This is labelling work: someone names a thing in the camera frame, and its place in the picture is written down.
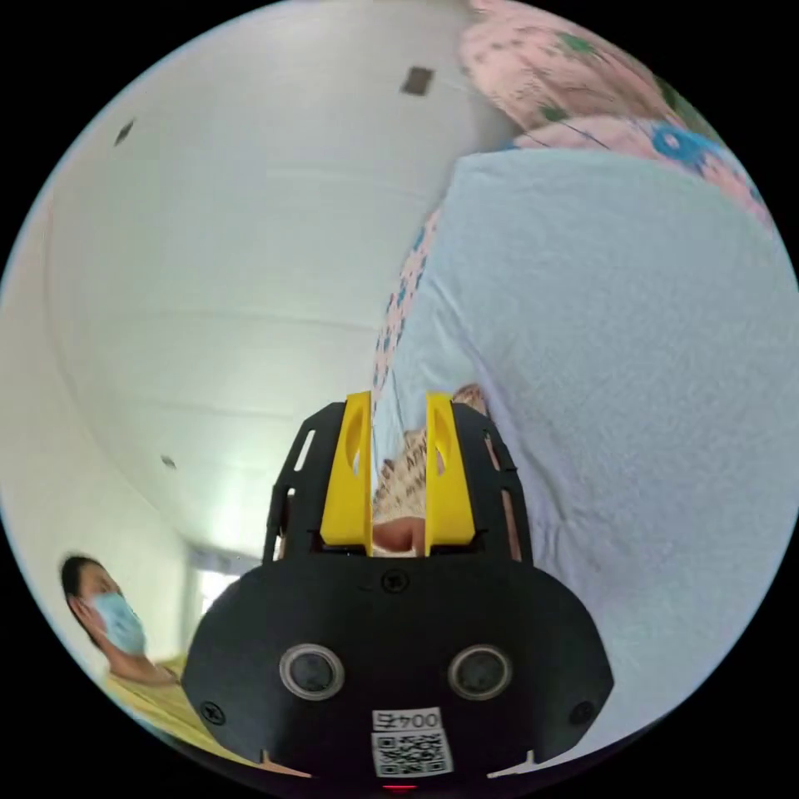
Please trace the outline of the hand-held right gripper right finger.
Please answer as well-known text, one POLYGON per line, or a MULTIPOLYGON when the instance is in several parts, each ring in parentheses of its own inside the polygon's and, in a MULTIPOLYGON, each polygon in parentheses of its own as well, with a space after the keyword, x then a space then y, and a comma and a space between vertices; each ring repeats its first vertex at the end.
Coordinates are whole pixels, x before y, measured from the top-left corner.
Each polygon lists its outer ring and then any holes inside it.
POLYGON ((467 547, 475 525, 451 398, 429 393, 425 552, 437 547, 467 547))

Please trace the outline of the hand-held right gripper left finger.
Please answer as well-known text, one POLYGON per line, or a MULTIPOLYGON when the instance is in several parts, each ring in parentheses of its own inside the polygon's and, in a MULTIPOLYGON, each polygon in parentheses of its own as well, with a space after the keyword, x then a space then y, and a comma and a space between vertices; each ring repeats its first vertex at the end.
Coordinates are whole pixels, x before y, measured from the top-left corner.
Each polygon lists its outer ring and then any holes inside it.
POLYGON ((329 547, 373 552, 370 451, 371 397, 365 391, 347 397, 336 435, 320 526, 329 547))

